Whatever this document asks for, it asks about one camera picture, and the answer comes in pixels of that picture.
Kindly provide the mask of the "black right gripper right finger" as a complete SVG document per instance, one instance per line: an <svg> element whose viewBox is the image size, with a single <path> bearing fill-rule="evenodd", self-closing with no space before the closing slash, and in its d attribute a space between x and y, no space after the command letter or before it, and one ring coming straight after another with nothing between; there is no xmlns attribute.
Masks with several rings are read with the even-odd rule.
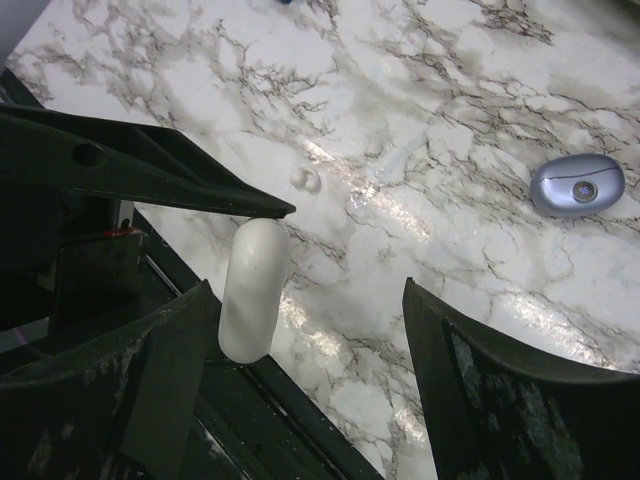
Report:
<svg viewBox="0 0 640 480"><path fill-rule="evenodd" d="M441 479L635 479L639 378L568 360L408 280L403 316Z"/></svg>

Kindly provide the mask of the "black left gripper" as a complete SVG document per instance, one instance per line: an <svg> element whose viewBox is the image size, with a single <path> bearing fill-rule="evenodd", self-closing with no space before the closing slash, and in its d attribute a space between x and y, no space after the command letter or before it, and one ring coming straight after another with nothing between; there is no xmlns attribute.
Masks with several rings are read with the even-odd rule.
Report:
<svg viewBox="0 0 640 480"><path fill-rule="evenodd" d="M43 357L44 342L149 313L148 237L130 201L251 218L296 210L179 131L10 104L1 107L1 178L89 195L2 190L3 358Z"/></svg>

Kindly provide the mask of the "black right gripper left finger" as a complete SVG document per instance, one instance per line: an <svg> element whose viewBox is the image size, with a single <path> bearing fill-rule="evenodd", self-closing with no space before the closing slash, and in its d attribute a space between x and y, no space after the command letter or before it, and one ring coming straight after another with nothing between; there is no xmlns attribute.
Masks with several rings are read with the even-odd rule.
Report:
<svg viewBox="0 0 640 480"><path fill-rule="evenodd" d="M201 282L1 355L5 479L176 479L220 305Z"/></svg>

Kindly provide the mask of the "white earbud charging case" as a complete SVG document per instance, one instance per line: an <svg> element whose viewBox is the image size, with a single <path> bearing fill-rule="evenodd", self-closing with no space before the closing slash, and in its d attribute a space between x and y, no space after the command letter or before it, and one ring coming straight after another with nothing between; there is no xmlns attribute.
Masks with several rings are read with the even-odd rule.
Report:
<svg viewBox="0 0 640 480"><path fill-rule="evenodd" d="M252 219L237 230L218 330L221 351L231 361L252 364L269 354L290 262L282 222Z"/></svg>

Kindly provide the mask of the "purple earbud charging case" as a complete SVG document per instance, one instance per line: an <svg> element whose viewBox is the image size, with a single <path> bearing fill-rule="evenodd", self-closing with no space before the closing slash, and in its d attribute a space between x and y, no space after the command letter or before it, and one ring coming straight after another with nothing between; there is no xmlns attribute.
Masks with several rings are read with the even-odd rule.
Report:
<svg viewBox="0 0 640 480"><path fill-rule="evenodd" d="M562 156L540 166L530 181L534 206L551 217L583 217L617 203L625 191L620 164L604 154Z"/></svg>

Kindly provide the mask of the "white earbud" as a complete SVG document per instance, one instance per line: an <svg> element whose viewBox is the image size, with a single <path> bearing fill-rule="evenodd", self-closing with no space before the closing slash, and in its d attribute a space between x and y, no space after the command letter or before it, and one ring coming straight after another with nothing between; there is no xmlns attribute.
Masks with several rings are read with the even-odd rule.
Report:
<svg viewBox="0 0 640 480"><path fill-rule="evenodd" d="M310 193L321 189L321 178L318 172L310 166L302 166L296 169L290 176L290 183L298 190L306 190Z"/></svg>

